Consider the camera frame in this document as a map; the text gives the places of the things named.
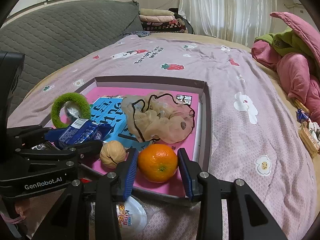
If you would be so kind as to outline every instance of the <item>green blanket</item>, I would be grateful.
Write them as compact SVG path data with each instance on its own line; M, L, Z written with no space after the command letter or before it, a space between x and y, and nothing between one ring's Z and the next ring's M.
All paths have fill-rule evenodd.
M315 59L309 47L290 27L281 33L264 34L256 38L255 42L259 40L268 42L282 57L290 52L297 52Z

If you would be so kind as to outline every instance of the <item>beige folded blanket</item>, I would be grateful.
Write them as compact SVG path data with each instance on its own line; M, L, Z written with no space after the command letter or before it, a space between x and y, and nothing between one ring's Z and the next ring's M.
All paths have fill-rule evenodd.
M174 19L174 16L145 16L139 15L142 22L152 22L152 23L167 23Z
M168 10L140 9L140 14L145 16L174 16L174 13Z

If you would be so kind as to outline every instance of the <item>cable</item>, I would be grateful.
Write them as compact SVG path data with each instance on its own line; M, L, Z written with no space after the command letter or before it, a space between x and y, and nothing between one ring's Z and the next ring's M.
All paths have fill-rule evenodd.
M157 7L156 9L159 9L159 8L161 8L161 7L165 6L165 5L167 5L167 4L168 4L169 2L171 2L171 1L173 1L173 0L167 1L165 4L163 4L163 5L159 6L159 7Z

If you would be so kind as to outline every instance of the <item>green fabric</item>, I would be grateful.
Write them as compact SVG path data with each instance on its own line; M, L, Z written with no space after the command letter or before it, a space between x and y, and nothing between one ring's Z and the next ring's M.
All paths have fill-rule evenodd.
M257 37L255 41L268 42L282 57L288 53L296 52L303 55L308 55L315 59L315 56L307 44L305 44L305 42L298 35L296 35L290 27L287 27L287 29L281 33L269 33L262 35Z
M51 120L53 125L56 128L68 127L68 124L61 122L60 115L59 115L61 108L68 101L73 101L78 104L80 108L81 118L84 118L84 119L91 118L90 106L89 106L89 103L87 102L87 99L83 95L78 93L66 93L59 96L54 101L53 106L51 108Z

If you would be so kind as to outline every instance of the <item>barcode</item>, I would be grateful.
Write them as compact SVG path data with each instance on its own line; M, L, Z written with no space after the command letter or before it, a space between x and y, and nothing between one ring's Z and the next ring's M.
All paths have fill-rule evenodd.
M78 118L77 120L75 120L73 122L73 124L71 125L74 128L80 129L81 126L84 125L84 123L87 121L88 119L82 119L82 118Z

